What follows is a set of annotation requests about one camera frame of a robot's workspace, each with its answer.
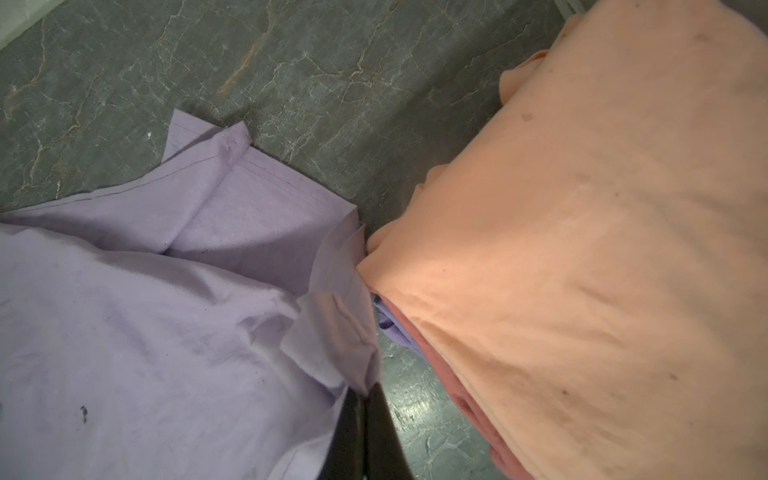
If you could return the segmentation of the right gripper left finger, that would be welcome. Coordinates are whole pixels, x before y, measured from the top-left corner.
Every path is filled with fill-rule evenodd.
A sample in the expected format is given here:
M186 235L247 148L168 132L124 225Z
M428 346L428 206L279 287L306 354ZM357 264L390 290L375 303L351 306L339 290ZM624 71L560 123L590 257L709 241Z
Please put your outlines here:
M349 389L318 480L365 477L365 399Z

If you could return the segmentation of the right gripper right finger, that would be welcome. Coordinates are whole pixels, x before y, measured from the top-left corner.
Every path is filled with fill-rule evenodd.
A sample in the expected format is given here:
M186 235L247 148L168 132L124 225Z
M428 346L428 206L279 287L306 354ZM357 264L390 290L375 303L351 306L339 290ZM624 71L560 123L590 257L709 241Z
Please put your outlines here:
M366 400L365 478L413 480L382 386L375 384Z

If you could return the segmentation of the purple t shirt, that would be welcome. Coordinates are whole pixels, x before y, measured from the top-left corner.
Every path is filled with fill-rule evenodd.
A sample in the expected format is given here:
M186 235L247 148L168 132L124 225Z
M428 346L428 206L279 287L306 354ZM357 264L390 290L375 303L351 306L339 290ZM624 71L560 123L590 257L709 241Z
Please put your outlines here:
M136 180L1 217L5 479L313 479L380 350L354 205L175 111Z

